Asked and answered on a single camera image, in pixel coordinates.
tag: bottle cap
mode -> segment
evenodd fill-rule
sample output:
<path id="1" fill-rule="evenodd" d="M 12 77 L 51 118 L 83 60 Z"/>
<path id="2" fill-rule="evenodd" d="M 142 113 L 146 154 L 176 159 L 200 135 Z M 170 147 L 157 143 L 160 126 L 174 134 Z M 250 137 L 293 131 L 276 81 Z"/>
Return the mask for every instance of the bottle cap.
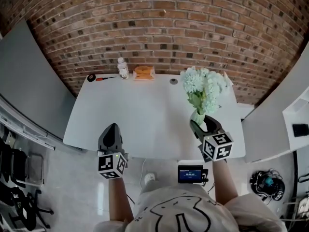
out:
<path id="1" fill-rule="evenodd" d="M 118 58 L 118 63 L 123 63 L 125 60 L 124 60 L 124 58 Z"/>

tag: white table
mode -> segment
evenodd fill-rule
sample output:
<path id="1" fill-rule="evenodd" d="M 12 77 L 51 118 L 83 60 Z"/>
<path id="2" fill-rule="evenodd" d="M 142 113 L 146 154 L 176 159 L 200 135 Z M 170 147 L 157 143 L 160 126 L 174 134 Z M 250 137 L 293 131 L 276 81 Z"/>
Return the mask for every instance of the white table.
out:
<path id="1" fill-rule="evenodd" d="M 118 124 L 123 149 L 131 157 L 200 160 L 200 145 L 189 126 L 194 111 L 179 75 L 157 74 L 154 81 L 116 78 L 85 82 L 72 110 L 63 142 L 97 151 L 98 138 L 112 123 Z M 178 80 L 172 85 L 171 78 Z M 242 125 L 234 91 L 219 98 L 222 106 L 212 116 L 235 143 L 232 158 L 245 156 Z"/>

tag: plastic bottle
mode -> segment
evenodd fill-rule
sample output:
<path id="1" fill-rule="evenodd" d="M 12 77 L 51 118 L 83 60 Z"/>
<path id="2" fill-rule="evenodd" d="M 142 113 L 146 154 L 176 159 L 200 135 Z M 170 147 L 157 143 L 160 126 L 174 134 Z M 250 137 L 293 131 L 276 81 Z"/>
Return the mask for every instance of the plastic bottle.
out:
<path id="1" fill-rule="evenodd" d="M 129 78 L 129 69 L 127 68 L 127 64 L 124 60 L 124 58 L 118 59 L 118 65 L 117 65 L 119 74 L 122 79 L 128 79 Z"/>

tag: flower bouquet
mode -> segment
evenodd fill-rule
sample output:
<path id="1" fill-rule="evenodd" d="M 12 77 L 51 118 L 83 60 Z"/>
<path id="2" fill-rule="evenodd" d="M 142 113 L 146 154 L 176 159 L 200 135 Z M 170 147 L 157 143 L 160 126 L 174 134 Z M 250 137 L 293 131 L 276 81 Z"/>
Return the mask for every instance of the flower bouquet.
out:
<path id="1" fill-rule="evenodd" d="M 221 75 L 205 68 L 196 70 L 195 66 L 181 72 L 181 80 L 188 101 L 196 108 L 191 119 L 198 125 L 203 123 L 205 114 L 215 113 L 219 109 L 217 97 L 227 92 L 232 84 L 225 72 Z"/>

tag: food package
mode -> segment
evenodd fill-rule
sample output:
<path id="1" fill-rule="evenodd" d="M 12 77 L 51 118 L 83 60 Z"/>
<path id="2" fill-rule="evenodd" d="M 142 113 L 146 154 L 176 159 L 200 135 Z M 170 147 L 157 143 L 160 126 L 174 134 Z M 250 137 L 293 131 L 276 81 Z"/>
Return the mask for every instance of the food package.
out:
<path id="1" fill-rule="evenodd" d="M 133 71 L 135 81 L 149 81 L 155 78 L 155 69 L 153 66 L 139 66 Z"/>

